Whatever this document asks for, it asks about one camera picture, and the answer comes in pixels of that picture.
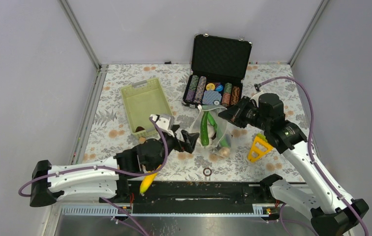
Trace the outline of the small dark green pepper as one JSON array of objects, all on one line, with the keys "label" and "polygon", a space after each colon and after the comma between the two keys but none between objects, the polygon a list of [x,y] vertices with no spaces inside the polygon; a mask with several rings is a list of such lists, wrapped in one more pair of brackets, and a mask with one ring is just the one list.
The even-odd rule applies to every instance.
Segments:
[{"label": "small dark green pepper", "polygon": [[201,145],[206,147],[209,145],[209,135],[208,135],[208,111],[204,111],[202,118],[201,118],[201,123],[200,123],[200,142]]}]

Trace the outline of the clear zip top bag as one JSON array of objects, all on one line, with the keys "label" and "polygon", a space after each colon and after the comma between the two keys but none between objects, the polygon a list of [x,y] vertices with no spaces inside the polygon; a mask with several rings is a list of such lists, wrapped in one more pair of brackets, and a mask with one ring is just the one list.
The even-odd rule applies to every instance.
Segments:
[{"label": "clear zip top bag", "polygon": [[222,105],[198,105],[197,108],[199,114],[189,128],[190,133],[199,133],[194,152],[229,157],[232,152],[229,123],[218,116],[227,108]]}]

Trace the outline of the garlic bulb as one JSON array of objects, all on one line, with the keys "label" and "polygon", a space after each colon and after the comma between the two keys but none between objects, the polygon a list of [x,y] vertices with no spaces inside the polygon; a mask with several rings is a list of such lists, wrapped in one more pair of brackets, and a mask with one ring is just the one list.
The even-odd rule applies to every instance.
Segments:
[{"label": "garlic bulb", "polygon": [[222,147],[220,150],[219,150],[219,155],[222,156],[222,157],[229,157],[230,156],[230,148],[228,147]]}]

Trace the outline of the yellow banana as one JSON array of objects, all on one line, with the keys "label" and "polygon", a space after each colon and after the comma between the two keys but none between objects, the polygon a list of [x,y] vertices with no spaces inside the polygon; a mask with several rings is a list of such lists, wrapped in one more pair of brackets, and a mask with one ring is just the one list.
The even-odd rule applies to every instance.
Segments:
[{"label": "yellow banana", "polygon": [[161,168],[161,165],[159,165],[155,170],[147,171],[148,175],[143,176],[143,179],[142,179],[140,187],[139,187],[139,194],[141,196],[144,196],[144,194],[147,192],[147,190],[151,187],[151,184],[153,183],[155,177],[158,174],[158,172],[156,172],[154,174],[149,174],[149,173],[155,172],[159,168]]}]

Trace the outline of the white mushroom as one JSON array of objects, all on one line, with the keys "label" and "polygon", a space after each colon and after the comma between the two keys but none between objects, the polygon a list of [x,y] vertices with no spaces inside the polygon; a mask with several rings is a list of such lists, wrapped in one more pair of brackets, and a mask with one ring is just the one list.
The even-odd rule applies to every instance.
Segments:
[{"label": "white mushroom", "polygon": [[208,138],[210,140],[213,140],[216,137],[216,133],[217,133],[216,129],[209,124],[207,125],[207,130],[208,130]]}]

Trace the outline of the long green pepper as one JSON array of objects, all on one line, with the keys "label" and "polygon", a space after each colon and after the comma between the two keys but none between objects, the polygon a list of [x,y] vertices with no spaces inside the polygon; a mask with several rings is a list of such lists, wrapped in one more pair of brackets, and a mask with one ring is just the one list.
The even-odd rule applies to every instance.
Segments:
[{"label": "long green pepper", "polygon": [[208,114],[207,125],[209,124],[213,126],[217,131],[216,137],[213,140],[209,139],[210,145],[216,146],[218,148],[222,148],[222,147],[230,148],[231,143],[228,140],[229,136],[226,133],[227,131],[226,126],[218,122],[217,119],[215,119],[212,111],[209,111],[209,114]]}]

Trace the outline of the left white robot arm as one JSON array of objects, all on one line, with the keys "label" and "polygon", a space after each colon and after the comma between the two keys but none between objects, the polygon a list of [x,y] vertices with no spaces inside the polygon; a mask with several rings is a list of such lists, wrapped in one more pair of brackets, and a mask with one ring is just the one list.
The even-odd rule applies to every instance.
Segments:
[{"label": "left white robot arm", "polygon": [[147,139],[141,144],[111,157],[91,163],[76,165],[52,165],[48,160],[39,161],[33,170],[31,181],[20,187],[18,193],[30,186],[31,207],[46,207],[63,199],[114,198],[126,201],[130,196],[128,180],[150,178],[163,169],[171,151],[193,153],[199,133],[181,130],[168,114],[150,115],[149,120],[159,138]]}]

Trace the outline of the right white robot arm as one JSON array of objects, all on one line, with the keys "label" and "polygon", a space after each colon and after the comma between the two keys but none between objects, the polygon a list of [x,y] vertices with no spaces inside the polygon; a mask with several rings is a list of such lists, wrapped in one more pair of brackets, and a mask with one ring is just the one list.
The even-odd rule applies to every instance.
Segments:
[{"label": "right white robot arm", "polygon": [[354,199],[314,157],[306,135],[286,119],[278,95],[264,93],[257,101],[244,96],[218,117],[239,128],[251,125],[262,130],[267,142],[297,169],[312,191],[307,194],[274,174],[260,182],[263,201],[271,203],[276,199],[294,208],[310,220],[319,236],[341,236],[362,223],[368,204]]}]

